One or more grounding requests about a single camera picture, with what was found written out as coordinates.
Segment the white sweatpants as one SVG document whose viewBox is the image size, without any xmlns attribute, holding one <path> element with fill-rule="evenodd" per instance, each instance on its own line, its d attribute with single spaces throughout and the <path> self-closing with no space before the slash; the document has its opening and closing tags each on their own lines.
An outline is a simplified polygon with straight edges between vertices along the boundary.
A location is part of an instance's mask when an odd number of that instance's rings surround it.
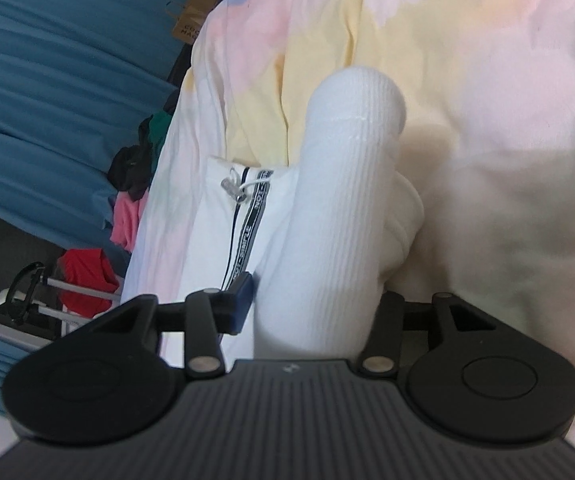
<svg viewBox="0 0 575 480">
<path fill-rule="evenodd" d="M 388 76 L 349 67 L 313 92 L 301 158 L 255 168 L 209 159 L 179 295 L 255 280 L 228 363 L 352 359 L 424 219 L 396 158 L 406 105 Z"/>
</svg>

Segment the green garment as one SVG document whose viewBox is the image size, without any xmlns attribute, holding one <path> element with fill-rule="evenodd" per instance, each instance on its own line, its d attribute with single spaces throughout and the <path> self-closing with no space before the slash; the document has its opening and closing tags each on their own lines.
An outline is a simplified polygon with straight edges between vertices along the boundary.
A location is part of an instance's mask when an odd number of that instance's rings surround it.
<svg viewBox="0 0 575 480">
<path fill-rule="evenodd" d="M 150 118 L 148 124 L 147 141 L 152 145 L 153 151 L 159 154 L 165 144 L 172 116 L 161 110 Z"/>
</svg>

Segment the brown paper bag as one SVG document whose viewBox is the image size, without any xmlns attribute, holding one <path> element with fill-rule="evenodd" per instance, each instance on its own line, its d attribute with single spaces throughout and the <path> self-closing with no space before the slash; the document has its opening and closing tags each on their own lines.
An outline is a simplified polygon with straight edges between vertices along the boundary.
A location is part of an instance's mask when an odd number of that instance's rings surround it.
<svg viewBox="0 0 575 480">
<path fill-rule="evenodd" d="M 165 12 L 172 18 L 171 35 L 190 46 L 197 39 L 209 13 L 216 9 L 222 0 L 170 0 Z"/>
</svg>

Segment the black garment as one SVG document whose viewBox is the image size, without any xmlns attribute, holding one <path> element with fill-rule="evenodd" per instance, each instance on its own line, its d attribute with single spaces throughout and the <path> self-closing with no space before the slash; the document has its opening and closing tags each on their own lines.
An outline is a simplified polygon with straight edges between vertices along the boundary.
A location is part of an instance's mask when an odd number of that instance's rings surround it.
<svg viewBox="0 0 575 480">
<path fill-rule="evenodd" d="M 172 116 L 176 110 L 179 94 L 180 89 L 176 88 L 161 110 Z M 150 188 L 150 182 L 158 166 L 161 151 L 156 154 L 147 141 L 148 124 L 154 114 L 143 119 L 138 125 L 138 143 L 120 148 L 106 172 L 107 181 L 112 187 L 118 192 L 127 192 L 132 200 L 139 200 Z"/>
</svg>

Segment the right blue curtain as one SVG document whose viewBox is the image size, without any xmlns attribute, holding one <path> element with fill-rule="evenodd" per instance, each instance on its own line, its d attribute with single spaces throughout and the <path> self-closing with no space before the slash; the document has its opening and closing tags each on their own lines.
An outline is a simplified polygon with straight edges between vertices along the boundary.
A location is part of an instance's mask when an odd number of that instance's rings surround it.
<svg viewBox="0 0 575 480">
<path fill-rule="evenodd" d="M 171 93 L 176 0 L 0 0 L 0 219 L 109 248 L 112 159 Z"/>
</svg>

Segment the red garment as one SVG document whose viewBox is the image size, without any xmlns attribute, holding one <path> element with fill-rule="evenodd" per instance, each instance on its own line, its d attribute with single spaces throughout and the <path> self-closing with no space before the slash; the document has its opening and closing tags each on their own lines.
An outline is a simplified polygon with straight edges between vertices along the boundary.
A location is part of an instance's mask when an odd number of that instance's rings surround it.
<svg viewBox="0 0 575 480">
<path fill-rule="evenodd" d="M 113 294 L 119 288 L 109 258 L 101 248 L 67 250 L 57 260 L 53 276 L 69 285 L 94 289 L 97 292 Z M 81 315 L 82 318 L 94 318 L 112 307 L 112 300 L 88 296 L 82 292 L 61 290 L 58 296 L 69 311 Z"/>
</svg>

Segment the white garment steamer stand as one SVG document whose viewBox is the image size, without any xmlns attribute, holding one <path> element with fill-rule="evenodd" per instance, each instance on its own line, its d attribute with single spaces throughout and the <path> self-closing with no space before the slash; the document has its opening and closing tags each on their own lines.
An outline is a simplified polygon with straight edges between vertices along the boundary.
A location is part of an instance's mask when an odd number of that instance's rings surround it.
<svg viewBox="0 0 575 480">
<path fill-rule="evenodd" d="M 102 290 L 98 285 L 74 284 L 59 263 L 47 266 L 36 261 L 24 266 L 12 279 L 10 286 L 0 291 L 0 312 L 14 328 L 36 324 L 38 318 L 48 318 L 58 329 L 56 338 L 68 335 L 77 328 L 102 315 L 105 310 L 83 315 L 71 310 L 63 300 L 63 294 L 77 296 L 89 302 L 102 301 L 108 308 L 118 306 L 124 279 L 115 275 L 118 286 L 113 292 Z"/>
</svg>

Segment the pink garment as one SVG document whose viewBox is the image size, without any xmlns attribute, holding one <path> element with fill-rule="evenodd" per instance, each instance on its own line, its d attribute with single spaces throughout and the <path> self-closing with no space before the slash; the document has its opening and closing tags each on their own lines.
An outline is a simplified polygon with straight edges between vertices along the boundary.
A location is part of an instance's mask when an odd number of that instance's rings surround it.
<svg viewBox="0 0 575 480">
<path fill-rule="evenodd" d="M 112 212 L 112 233 L 109 239 L 126 252 L 133 252 L 138 225 L 148 200 L 145 192 L 139 200 L 132 200 L 127 192 L 119 192 Z"/>
</svg>

